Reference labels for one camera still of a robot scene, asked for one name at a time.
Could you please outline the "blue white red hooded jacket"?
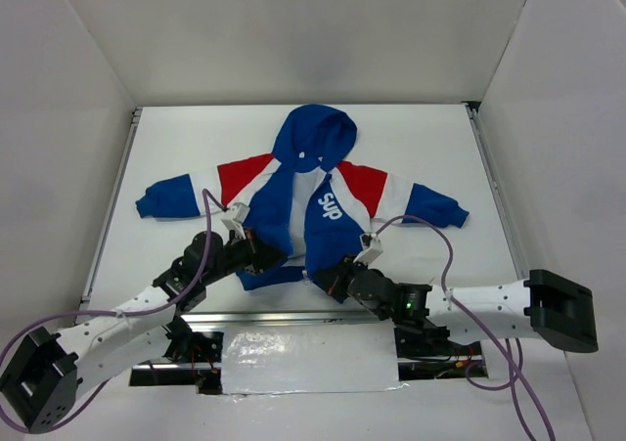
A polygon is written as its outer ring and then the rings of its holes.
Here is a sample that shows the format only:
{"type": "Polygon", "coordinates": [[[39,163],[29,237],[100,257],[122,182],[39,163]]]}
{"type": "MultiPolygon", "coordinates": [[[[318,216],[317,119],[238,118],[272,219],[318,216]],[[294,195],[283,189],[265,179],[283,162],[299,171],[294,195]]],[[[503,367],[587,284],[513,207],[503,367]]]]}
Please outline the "blue white red hooded jacket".
{"type": "Polygon", "coordinates": [[[150,185],[136,202],[143,218],[195,218],[205,207],[202,190],[223,206],[248,206],[245,226],[286,254],[261,275],[241,272],[244,290],[313,278],[347,254],[361,251],[373,221],[414,217],[438,227],[461,228],[469,214],[459,202],[424,185],[347,160],[357,126],[347,113],[323,105],[292,110],[269,154],[185,173],[150,185]]]}

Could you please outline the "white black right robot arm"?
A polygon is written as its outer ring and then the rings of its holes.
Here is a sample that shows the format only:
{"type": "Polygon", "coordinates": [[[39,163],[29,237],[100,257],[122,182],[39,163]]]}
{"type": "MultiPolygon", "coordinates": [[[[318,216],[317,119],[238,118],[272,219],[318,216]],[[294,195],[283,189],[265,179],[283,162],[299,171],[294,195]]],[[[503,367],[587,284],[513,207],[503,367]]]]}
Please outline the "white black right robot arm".
{"type": "Polygon", "coordinates": [[[490,336],[534,338],[572,353],[598,350],[593,294],[543,269],[511,284],[450,287],[396,283],[347,256],[314,282],[337,302],[352,298],[389,320],[418,348],[447,354],[490,336]]]}

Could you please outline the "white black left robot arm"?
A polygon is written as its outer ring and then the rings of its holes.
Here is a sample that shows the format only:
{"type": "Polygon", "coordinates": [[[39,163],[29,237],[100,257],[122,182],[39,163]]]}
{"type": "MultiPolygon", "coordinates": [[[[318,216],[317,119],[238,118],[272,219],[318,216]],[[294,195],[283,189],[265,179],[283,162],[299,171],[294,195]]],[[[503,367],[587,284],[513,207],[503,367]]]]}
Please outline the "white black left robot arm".
{"type": "Polygon", "coordinates": [[[93,311],[56,332],[36,324],[1,375],[1,393],[20,428],[41,434],[63,425],[85,393],[137,364],[192,361],[206,340],[183,316],[205,299],[207,287],[240,271],[259,275],[285,257],[253,231],[227,242],[201,232],[150,286],[115,309],[93,311]]]}

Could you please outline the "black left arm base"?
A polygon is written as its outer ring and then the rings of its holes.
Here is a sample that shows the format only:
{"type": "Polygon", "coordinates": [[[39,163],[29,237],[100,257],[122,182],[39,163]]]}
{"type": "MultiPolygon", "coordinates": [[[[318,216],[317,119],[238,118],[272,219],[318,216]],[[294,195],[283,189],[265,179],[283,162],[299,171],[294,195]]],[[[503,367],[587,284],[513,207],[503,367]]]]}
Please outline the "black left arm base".
{"type": "Polygon", "coordinates": [[[202,395],[222,393],[221,361],[224,333],[189,327],[166,329],[165,353],[140,363],[130,374],[131,387],[190,386],[202,395]]]}

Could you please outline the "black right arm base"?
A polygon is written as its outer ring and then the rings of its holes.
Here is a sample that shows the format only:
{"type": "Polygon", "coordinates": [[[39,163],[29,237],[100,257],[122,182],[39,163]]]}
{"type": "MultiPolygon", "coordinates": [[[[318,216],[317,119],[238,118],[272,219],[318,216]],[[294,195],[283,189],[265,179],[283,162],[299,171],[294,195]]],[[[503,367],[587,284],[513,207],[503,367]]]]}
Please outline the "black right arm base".
{"type": "Polygon", "coordinates": [[[460,345],[399,328],[394,337],[400,381],[465,378],[466,371],[470,377],[487,377],[479,342],[460,345]]]}

